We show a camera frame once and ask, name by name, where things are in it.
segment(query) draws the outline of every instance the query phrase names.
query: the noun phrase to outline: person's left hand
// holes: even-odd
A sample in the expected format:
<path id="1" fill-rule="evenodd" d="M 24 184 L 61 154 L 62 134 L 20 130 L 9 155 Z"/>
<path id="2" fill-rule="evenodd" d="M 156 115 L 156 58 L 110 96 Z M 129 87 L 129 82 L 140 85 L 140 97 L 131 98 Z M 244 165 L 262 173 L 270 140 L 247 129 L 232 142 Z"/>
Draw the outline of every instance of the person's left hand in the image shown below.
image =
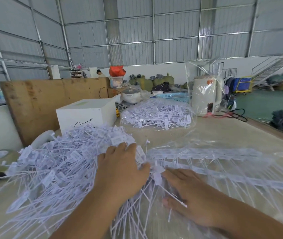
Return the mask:
<path id="1" fill-rule="evenodd" d="M 146 183 L 150 173 L 149 163 L 137 169 L 135 155 L 135 143 L 127 148 L 126 143 L 110 146 L 106 153 L 100 154 L 93 189 L 106 193 L 120 205 L 133 197 Z"/>

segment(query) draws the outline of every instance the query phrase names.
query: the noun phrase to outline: box lid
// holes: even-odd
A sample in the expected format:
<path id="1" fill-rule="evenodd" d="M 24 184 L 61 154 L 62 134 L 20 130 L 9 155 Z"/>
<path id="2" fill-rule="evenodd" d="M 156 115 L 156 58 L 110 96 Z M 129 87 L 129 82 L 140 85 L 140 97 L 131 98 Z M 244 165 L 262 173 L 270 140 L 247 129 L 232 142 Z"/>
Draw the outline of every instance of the box lid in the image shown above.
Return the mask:
<path id="1" fill-rule="evenodd" d="M 106 99 L 83 99 L 83 100 L 74 102 L 72 104 L 63 106 L 61 108 L 58 108 L 57 110 L 102 108 L 103 106 L 105 106 L 106 104 L 108 104 L 111 101 L 112 101 L 111 98 L 106 98 Z"/>

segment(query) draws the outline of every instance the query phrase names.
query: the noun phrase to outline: corrugated metal wall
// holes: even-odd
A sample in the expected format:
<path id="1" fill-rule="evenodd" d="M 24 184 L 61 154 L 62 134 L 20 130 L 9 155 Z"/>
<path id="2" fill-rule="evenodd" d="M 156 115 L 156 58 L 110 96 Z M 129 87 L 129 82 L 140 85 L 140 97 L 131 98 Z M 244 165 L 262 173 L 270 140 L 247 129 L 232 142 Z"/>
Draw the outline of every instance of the corrugated metal wall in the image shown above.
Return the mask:
<path id="1" fill-rule="evenodd" d="M 69 67 L 56 0 L 0 0 L 1 56 Z M 45 66 L 0 62 L 0 81 L 48 78 Z"/>
<path id="2" fill-rule="evenodd" d="M 72 59 L 86 67 L 283 54 L 283 0 L 61 0 L 61 5 Z"/>

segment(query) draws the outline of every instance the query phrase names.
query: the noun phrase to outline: forearm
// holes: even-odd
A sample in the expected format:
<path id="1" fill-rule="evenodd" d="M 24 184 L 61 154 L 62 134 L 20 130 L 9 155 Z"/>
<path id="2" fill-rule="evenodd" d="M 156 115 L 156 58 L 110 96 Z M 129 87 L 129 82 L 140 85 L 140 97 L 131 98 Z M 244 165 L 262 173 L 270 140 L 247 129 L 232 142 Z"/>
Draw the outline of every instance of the forearm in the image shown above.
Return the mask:
<path id="1" fill-rule="evenodd" d="M 283 224 L 266 214 L 232 199 L 228 202 L 224 220 L 218 227 L 228 232 L 235 239 L 281 239 Z"/>
<path id="2" fill-rule="evenodd" d="M 93 189 L 50 239 L 100 239 L 119 208 L 109 195 Z"/>

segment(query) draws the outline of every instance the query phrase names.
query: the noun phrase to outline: fingernail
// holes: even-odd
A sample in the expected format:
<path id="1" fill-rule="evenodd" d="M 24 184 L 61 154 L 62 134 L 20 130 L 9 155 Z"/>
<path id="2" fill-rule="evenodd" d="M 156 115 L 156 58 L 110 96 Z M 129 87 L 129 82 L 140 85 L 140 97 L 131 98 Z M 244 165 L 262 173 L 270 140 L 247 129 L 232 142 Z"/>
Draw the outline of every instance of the fingernail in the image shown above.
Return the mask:
<path id="1" fill-rule="evenodd" d="M 165 207 L 168 207 L 168 198 L 163 198 L 162 203 Z"/>

